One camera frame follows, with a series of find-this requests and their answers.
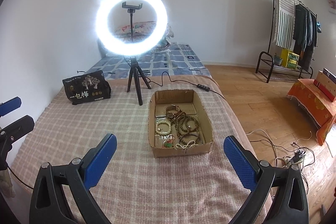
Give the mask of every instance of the tripod leg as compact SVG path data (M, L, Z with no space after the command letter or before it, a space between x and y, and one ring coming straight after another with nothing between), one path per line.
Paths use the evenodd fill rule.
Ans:
M135 89L136 89L136 94L138 95L138 101L139 105L142 106L142 96L141 96L141 89L140 89L140 81L139 81L139 75L137 68L132 68L133 70L133 76L134 76L134 82L135 82Z
M146 86L148 87L149 90L151 90L152 88L151 88L151 86L149 85L149 83L148 83L148 81L147 81L145 75L143 74L142 69L140 68L140 66L137 66L137 69L138 69L138 71L139 71L139 73L140 73L140 75L141 75L143 81L145 82Z
M132 76L133 76L133 70L132 70L132 68L131 68L131 69L129 70L127 92L129 92L130 89L131 89Z

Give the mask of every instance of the black clamp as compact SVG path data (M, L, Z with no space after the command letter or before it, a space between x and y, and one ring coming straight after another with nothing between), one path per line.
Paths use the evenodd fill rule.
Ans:
M117 138L107 134L96 148L68 165L41 165L31 197L29 223L75 224L63 186L68 185L87 224L110 224L89 189L97 185L117 149Z
M244 188L251 190L230 224L254 223L272 187L278 190L264 223L309 223L307 196L298 165L278 168L266 160L258 161L234 136L225 138L223 148Z
M21 99L15 97L0 105L0 117L21 106ZM34 129L35 123L32 117L26 115L0 130L0 170L6 170L8 164L6 158L13 148L13 143Z

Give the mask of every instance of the tripod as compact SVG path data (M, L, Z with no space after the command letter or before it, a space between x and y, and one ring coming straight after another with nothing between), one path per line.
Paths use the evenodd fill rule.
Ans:
M134 5L126 5L126 1L122 3L122 8L128 9L127 12L130 15L130 21L131 21L131 42L133 42L133 14L136 10L140 10L142 8L142 3L139 4L139 6ZM141 88L140 88L140 81L139 81L139 74L142 77L143 81L145 82L148 89L152 89L145 77L145 75L142 72L142 69L139 66L139 63L137 61L137 58L135 56L131 57L131 64L130 64L130 70L129 70L129 78L128 78L128 86L127 86L127 92L131 89L131 83L132 83L132 77L134 77L134 83L135 83L135 89L136 93L138 95L138 101L139 105L142 106L142 95L141 95Z

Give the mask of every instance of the baseboard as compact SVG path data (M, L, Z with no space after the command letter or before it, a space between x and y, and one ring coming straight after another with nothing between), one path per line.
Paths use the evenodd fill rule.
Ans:
M204 65L219 65L219 66L234 66L234 67L245 67L245 68L255 68L256 65L241 64L241 63L228 63L228 62L212 62L212 61L202 61Z

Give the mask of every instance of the electrical cable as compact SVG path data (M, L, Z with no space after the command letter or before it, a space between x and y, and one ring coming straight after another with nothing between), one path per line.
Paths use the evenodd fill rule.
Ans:
M123 57L124 57L124 60L125 60L125 62L127 63L127 65L131 66L130 63L127 62L127 60L126 60L126 58L125 58L124 55L123 55Z
M301 172L302 179L304 180L304 182L305 182L306 185L307 185L307 194L308 194L308 192L309 192L309 184L308 184L308 180L307 180L306 176L303 174L303 169L304 169L305 167L307 167L307 166L312 165L312 164L315 163L315 154L314 154L314 151L311 150L311 149L308 148L308 147L300 147L300 146L299 146L298 144L296 144L295 142L293 142L293 144L295 144L298 148L295 149L295 150L292 150L292 151L287 150L286 148L284 148L284 147L281 146L281 145L275 145L275 144L272 142L272 140L271 140L271 138L269 137L269 135L266 133L266 131L264 131L264 130L262 130L262 129L254 130L254 131L252 131L252 132L250 132L250 133L248 133L248 134L246 134L246 135L250 135L250 134L252 134L252 133L254 133L254 132L258 131L258 130L263 131L263 132L266 134L266 136L267 136L267 138L269 139L269 141L268 141L268 140L265 140L265 139L262 139L262 140L258 140L258 141L250 141L250 142L261 142L261 141L266 141L266 142L268 142L269 144L271 144L271 145L273 146L273 148L274 148L274 153L276 152L276 147L281 147L282 149L286 150L287 152L296 152L297 150L305 149L305 153L306 153L307 150L309 150L309 151L313 154L314 160L313 160L312 163L309 163L309 164L307 164L307 165L304 165L305 158L303 158L302 162L299 162L299 163L298 163L299 166L300 166L300 164L302 163L302 168L300 168L300 172ZM290 156L284 156L283 158L281 158L281 157L278 157L278 156L276 155L276 158L275 158L275 166L277 167L277 160L282 160L283 162L286 163L286 165L284 166L284 168L285 168L285 167L287 166L287 164L288 164L288 162L286 162L286 160L285 160L285 158L287 158L287 157L288 157L288 158L291 158Z
M150 83L154 83L154 84L156 84L156 85L158 85L158 86L163 86L163 74L164 74L164 73L166 73L166 74L168 75L169 80L170 80L172 83L174 83L174 82L176 82L176 81L180 81L180 82L186 82L186 83L188 83L188 84L197 86L196 84L191 83L191 82L186 81L186 80L180 80L180 79L172 80L172 79L170 78L170 75L169 75L169 73L168 73L167 71L164 71L164 72L161 74L161 84L152 81L150 78L148 78L148 77L146 77L146 76L145 76L145 77L146 77L147 80L149 80L149 82L148 82L149 84L150 84ZM209 89L209 91L211 91L211 92L213 92L213 93L216 93L217 95L219 95L220 97L222 97L224 100L226 100L226 99L224 98L224 96L221 95L221 94L219 94L218 92L216 92L216 91L214 91L214 90L212 90L212 89Z
M14 172L11 170L11 168L10 168L9 166L8 166L8 169L9 169L10 172L14 175L14 177L16 177L16 178L18 179L19 182L21 182L24 186L26 186L26 187L28 187L28 188L34 190L33 187L30 187L29 185L27 185L26 183L24 183L22 180L20 180L20 179L18 178L18 176L17 176L16 174L14 174Z
M311 139L312 136L313 136L313 133L310 131L310 137L308 139L298 139L296 142L298 142L299 140L308 141Z
M252 133L254 133L254 132L256 132L256 131L263 131L263 133L265 133L266 137L269 139L270 144L273 145L273 150L274 150L274 154L275 154L275 167L278 167L278 161L277 161L277 159L278 159L279 157L278 157L277 149L276 149L276 147L275 147L276 145L274 145L274 143L272 142L271 137L267 134L267 132L266 132L265 130L262 130L262 129L256 129L256 130L251 131L250 133L247 133L246 136L247 136L247 135L250 135L250 134L252 134Z

